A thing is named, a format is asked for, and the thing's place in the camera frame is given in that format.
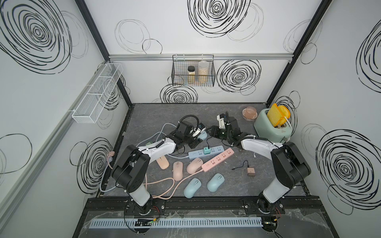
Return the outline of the pink glass bowl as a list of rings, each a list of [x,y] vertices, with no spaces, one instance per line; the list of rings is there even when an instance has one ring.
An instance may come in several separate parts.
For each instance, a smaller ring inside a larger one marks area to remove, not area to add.
[[[246,107],[242,111],[242,116],[246,121],[254,121],[258,117],[257,109],[251,106]]]

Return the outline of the pink charger plug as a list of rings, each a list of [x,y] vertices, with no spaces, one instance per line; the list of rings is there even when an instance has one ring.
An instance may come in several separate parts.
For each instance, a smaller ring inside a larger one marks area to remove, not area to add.
[[[252,167],[248,167],[248,168],[247,168],[247,175],[248,175],[249,177],[255,177],[255,176],[256,176],[256,171],[255,171],[255,169],[252,168]]]

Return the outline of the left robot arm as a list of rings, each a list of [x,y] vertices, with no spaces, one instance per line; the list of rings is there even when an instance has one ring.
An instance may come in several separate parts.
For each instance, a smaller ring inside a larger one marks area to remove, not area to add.
[[[162,156],[172,154],[188,145],[195,148],[201,143],[199,136],[205,126],[195,115],[181,118],[176,128],[163,139],[149,145],[129,145],[115,162],[111,177],[116,186],[123,188],[133,202],[141,208],[152,204],[153,197],[143,185],[149,165]]]

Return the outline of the teal charger cube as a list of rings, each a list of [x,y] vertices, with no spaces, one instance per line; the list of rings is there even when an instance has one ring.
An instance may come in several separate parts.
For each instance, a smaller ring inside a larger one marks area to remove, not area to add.
[[[210,154],[211,153],[211,148],[210,147],[205,147],[203,149],[203,152],[204,152],[205,155]]]

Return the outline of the pink mouse sideways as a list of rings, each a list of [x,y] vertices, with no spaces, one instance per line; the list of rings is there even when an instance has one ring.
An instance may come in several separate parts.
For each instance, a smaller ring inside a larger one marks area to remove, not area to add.
[[[187,173],[194,174],[204,164],[200,158],[193,159],[187,166]]]

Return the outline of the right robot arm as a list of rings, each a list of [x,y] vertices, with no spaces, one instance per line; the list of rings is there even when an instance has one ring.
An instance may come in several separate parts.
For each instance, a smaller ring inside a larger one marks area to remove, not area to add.
[[[310,166],[294,143],[271,142],[267,138],[242,132],[237,120],[228,112],[218,115],[217,120],[219,125],[205,130],[209,136],[227,142],[229,147],[260,154],[273,163],[275,178],[257,200],[262,213],[268,214],[274,210],[280,198],[311,174]]]

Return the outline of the peach mouse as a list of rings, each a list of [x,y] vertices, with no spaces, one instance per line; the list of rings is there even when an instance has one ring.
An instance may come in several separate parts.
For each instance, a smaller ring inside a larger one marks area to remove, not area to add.
[[[169,162],[167,160],[167,158],[165,156],[161,156],[160,158],[158,158],[157,160],[157,163],[159,165],[159,167],[162,169],[162,170],[165,170],[169,167]]]

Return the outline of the pink mouse upright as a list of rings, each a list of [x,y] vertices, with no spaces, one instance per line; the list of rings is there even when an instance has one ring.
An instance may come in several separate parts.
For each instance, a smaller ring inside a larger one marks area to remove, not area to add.
[[[183,163],[176,161],[173,164],[173,179],[175,181],[181,181],[183,179]]]

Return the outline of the light blue mouse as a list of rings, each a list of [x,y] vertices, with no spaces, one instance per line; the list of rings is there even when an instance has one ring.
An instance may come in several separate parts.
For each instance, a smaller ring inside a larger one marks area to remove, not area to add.
[[[195,193],[201,188],[201,181],[193,178],[184,189],[184,196],[188,199],[193,198]]]
[[[216,192],[219,187],[225,182],[225,178],[222,174],[216,173],[207,183],[207,189],[210,192]]]

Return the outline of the brown lid spice jar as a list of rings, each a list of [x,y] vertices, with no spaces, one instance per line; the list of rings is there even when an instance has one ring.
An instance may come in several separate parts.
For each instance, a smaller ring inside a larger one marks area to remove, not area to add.
[[[195,83],[195,67],[193,65],[188,66],[188,84]]]

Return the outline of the blue mouse behind strip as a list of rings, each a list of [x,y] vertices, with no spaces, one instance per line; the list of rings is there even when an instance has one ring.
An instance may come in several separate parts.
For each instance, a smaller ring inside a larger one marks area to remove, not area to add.
[[[203,131],[199,136],[198,136],[198,139],[200,140],[206,140],[208,137],[208,134],[206,131]]]

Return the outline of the white lid tall jar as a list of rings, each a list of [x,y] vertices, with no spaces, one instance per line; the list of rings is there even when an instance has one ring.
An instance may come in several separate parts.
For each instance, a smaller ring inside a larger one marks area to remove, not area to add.
[[[207,85],[209,75],[209,62],[202,60],[198,63],[198,83],[200,86]]]

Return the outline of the blue power strip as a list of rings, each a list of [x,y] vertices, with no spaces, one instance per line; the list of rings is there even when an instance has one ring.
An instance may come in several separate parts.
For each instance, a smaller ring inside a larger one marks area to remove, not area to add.
[[[188,153],[188,158],[190,160],[193,160],[193,159],[196,159],[196,158],[205,158],[205,157],[209,157],[209,156],[218,155],[218,154],[222,153],[223,151],[224,151],[223,146],[219,145],[219,146],[211,147],[211,153],[207,154],[207,155],[204,154],[203,149],[196,150],[196,151],[191,151],[191,152]]]

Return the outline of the pink power strip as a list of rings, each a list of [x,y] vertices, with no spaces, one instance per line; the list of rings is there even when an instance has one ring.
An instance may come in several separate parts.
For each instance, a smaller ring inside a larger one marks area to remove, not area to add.
[[[222,162],[224,162],[225,160],[227,160],[234,154],[235,152],[233,151],[233,149],[228,148],[227,150],[223,151],[222,153],[218,154],[217,156],[213,157],[212,159],[204,163],[201,166],[201,168],[204,172],[207,172],[211,170],[212,168],[216,167],[217,165],[221,164]]]

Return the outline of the mint green toaster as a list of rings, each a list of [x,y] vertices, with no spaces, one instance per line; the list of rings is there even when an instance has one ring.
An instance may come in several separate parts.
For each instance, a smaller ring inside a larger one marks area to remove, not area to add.
[[[257,119],[254,122],[254,128],[261,138],[267,138],[272,142],[285,143],[291,138],[292,129],[288,123],[281,127],[274,127],[268,117],[269,109],[261,110]]]

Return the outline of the yellow toast slice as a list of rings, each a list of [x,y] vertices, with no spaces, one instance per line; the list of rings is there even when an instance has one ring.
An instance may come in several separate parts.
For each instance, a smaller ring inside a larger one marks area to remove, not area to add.
[[[274,103],[267,112],[267,117],[273,127],[282,126],[291,117],[289,109],[283,105]]]

